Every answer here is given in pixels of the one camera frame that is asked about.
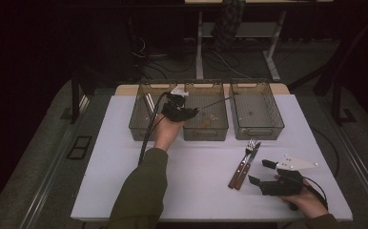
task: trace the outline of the olive jacket sleeve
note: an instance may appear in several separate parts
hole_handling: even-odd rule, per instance
[[[309,229],[341,229],[341,224],[331,214],[318,218],[307,219],[306,225]]]
[[[113,206],[107,229],[154,228],[163,212],[168,155],[152,148],[125,180]]]

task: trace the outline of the table knife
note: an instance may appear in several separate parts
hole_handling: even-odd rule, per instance
[[[258,152],[258,148],[260,145],[261,145],[261,142],[258,142],[256,146],[254,147],[254,149],[252,150],[252,153],[250,154],[249,159],[247,160],[247,163],[243,168],[243,171],[241,171],[241,174],[237,182],[235,183],[235,189],[239,190],[241,185],[243,184],[244,178],[247,176],[247,173],[249,173],[250,166],[256,157],[256,154]]]

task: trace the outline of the white tabletop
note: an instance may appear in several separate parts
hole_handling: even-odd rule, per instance
[[[92,157],[72,210],[73,219],[107,220],[128,174],[137,166],[142,142],[133,141],[128,127],[135,96],[113,96],[96,140]],[[325,191],[329,210],[339,220],[352,220],[340,192],[294,95],[276,94],[285,128],[275,141],[262,141],[249,175],[274,180],[275,170],[262,159],[282,160],[284,155],[318,163],[300,171]],[[247,141],[235,139],[226,101],[229,130],[225,141],[184,141],[183,133],[169,150],[169,186],[161,221],[286,221],[303,219],[279,198],[261,195],[247,178],[240,191],[228,188]]]

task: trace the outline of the plastic storage tray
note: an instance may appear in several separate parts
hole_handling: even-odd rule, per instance
[[[278,138],[284,123],[268,80],[232,79],[229,95],[236,139]]]
[[[186,121],[184,140],[224,141],[229,124],[223,83],[220,80],[190,80],[185,82],[184,91],[189,93],[185,106],[201,108],[195,117]]]
[[[145,95],[150,94],[153,103],[157,102],[158,98],[165,92],[170,92],[177,86],[173,80],[146,80],[142,81],[137,90],[136,100],[133,105],[133,114],[130,121],[130,130],[133,135],[133,140],[143,141],[147,132],[149,122],[151,120],[151,112],[146,102]],[[163,104],[167,102],[166,96],[163,96],[159,104],[159,112],[163,108]],[[150,141],[154,141],[154,136],[151,135]]]

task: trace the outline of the metal fork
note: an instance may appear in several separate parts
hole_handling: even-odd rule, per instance
[[[240,163],[237,166],[237,169],[235,170],[235,174],[231,179],[231,182],[229,182],[228,187],[233,189],[237,183],[237,180],[241,174],[241,171],[243,170],[243,167],[246,165],[246,161],[248,156],[253,152],[254,147],[256,146],[257,140],[252,138],[250,139],[249,143],[246,146],[246,154],[245,156],[241,159]]]

